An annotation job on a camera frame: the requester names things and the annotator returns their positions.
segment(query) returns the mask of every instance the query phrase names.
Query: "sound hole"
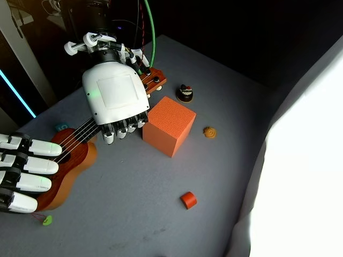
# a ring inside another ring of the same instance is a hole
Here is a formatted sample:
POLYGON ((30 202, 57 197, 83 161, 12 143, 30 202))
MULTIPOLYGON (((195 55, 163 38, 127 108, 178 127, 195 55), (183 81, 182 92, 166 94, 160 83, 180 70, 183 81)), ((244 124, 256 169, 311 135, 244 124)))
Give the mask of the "sound hole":
POLYGON ((71 158, 71 154, 69 151, 65 150, 65 147, 62 147, 62 154, 56 158, 55 162, 57 162, 58 164, 62 164, 62 163, 66 163, 70 160, 71 158))

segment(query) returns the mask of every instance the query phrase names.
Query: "blue light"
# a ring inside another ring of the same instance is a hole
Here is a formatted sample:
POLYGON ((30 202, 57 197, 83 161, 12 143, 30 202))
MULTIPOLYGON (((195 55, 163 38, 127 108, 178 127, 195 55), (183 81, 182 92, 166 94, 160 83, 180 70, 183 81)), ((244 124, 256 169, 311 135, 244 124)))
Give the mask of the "blue light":
POLYGON ((23 104, 23 106, 25 106, 26 110, 28 110, 28 112, 32 115, 33 118, 36 117, 36 115, 33 113, 33 111, 30 109, 30 107, 26 104, 26 102, 24 101, 23 98, 21 98, 21 96, 19 95, 19 93, 16 91, 16 89, 12 86, 12 84, 10 83, 10 81, 6 78, 5 74, 2 72, 2 70, 0 70, 0 75, 1 77, 5 80, 5 82, 7 83, 7 85, 12 89, 13 93, 17 96, 17 98, 21 101, 21 103, 23 104))

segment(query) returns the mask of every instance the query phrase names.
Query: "ukulele body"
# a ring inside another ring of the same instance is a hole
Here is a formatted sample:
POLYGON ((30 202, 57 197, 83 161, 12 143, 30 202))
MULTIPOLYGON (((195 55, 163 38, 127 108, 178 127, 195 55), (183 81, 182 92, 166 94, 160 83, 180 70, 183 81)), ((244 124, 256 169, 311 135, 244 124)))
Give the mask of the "ukulele body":
POLYGON ((49 176, 51 180, 50 190, 38 196, 37 211, 52 210, 59 207, 67 199, 77 176, 93 165, 96 160, 97 153, 94 143, 80 143, 76 140, 77 134, 73 135, 74 132, 75 129, 66 128, 59 131, 51 140, 57 144, 64 141, 61 144, 62 149, 68 152, 62 153, 55 160, 58 162, 59 169, 56 174, 49 176))

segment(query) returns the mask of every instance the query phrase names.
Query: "orange cube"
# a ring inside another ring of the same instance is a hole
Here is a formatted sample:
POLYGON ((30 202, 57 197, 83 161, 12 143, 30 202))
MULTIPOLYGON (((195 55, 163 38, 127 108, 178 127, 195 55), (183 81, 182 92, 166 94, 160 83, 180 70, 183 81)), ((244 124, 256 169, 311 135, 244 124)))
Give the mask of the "orange cube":
POLYGON ((143 140, 173 157, 188 136, 196 115, 165 96, 148 113, 149 122, 143 126, 143 140))

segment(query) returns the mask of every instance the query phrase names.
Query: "small guitar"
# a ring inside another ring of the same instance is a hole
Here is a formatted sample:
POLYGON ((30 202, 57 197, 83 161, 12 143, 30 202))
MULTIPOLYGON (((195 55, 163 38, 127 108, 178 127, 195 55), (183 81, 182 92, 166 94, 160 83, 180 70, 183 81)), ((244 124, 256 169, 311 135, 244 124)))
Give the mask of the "small guitar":
MULTIPOLYGON (((147 76, 145 80, 142 80, 148 85, 147 95, 167 82, 160 70, 154 68, 150 70, 149 76, 146 74, 140 76, 141 79, 147 76)), ((37 197, 37 211, 55 209, 67 199, 77 176, 93 165, 96 160, 96 148, 92 139, 100 130, 100 126, 93 118, 90 118, 76 130, 66 128, 53 137, 51 141, 61 145, 63 149, 62 154, 54 159, 59 165, 59 170, 56 174, 49 176, 52 182, 50 190, 37 197)))

